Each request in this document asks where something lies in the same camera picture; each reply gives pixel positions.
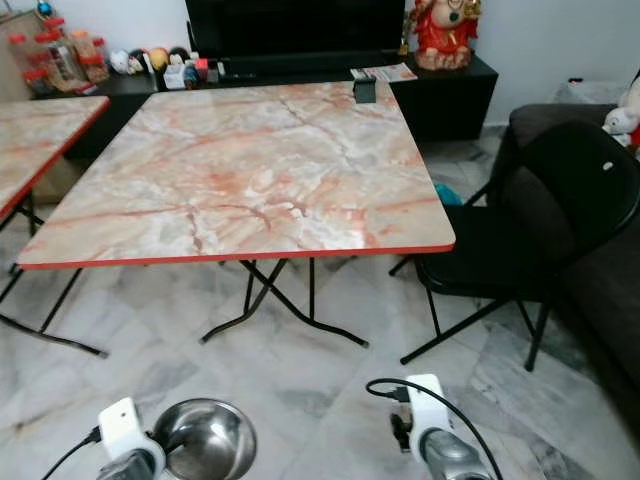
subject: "chair seat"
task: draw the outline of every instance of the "chair seat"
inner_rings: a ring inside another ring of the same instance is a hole
[[[508,213],[491,207],[446,206],[445,210],[456,232],[456,248],[416,257],[423,284],[446,295],[542,297],[544,258]]]

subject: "gray sofa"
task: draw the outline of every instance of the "gray sofa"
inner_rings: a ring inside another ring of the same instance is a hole
[[[574,119],[602,125],[613,108],[615,105],[545,104],[515,110],[493,174],[518,162],[520,150],[551,126]],[[538,240],[553,255],[567,248],[570,240],[557,228],[560,222],[553,200],[540,193],[540,186],[533,179],[515,178],[499,197],[490,201],[510,209],[529,225],[536,225]],[[566,271],[562,280],[566,298],[557,306],[561,317],[573,316],[575,322],[577,314],[591,326],[595,337],[608,347],[605,350],[626,371],[631,384],[640,387],[640,216],[608,244]]]

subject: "red figurine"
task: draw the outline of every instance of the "red figurine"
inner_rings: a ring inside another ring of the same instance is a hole
[[[420,44],[418,65],[427,70],[469,65],[469,38],[478,38],[479,0],[416,0],[413,17]]]

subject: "red table edge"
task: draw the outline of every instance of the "red table edge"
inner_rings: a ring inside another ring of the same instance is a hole
[[[2,209],[0,209],[0,219],[6,217],[9,212],[15,207],[20,200],[24,198],[24,196],[31,190],[31,188],[42,178],[42,176],[47,173],[47,171],[60,159],[64,153],[71,148],[71,146],[80,138],[87,129],[93,125],[93,123],[102,115],[105,110],[111,104],[111,99],[109,97],[105,97],[102,105],[91,114],[89,118],[85,120],[85,122],[80,126],[76,132],[67,139],[67,141],[51,156],[49,160],[47,160],[42,167],[31,177],[31,179],[24,184],[24,186],[18,190],[18,192],[7,202]]]
[[[364,248],[353,250],[319,250],[298,252],[267,252],[267,253],[233,253],[228,255],[200,255],[193,257],[164,257],[164,258],[135,258],[131,260],[96,260],[65,263],[37,263],[22,264],[23,270],[70,270],[77,268],[99,267],[127,267],[143,265],[166,265],[183,263],[218,263],[241,260],[273,260],[283,258],[321,258],[321,257],[351,257],[366,255],[419,255],[451,252],[456,246],[455,241],[450,245],[438,247],[396,247],[396,248]]]

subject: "small box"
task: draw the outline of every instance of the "small box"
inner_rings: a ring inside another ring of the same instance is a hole
[[[196,60],[196,70],[198,71],[200,80],[206,82],[209,75],[209,60],[207,60],[206,58],[200,58]]]
[[[183,90],[184,86],[184,65],[169,65],[164,72],[164,83],[168,90]]]
[[[353,82],[356,103],[376,103],[376,78],[356,78]]]

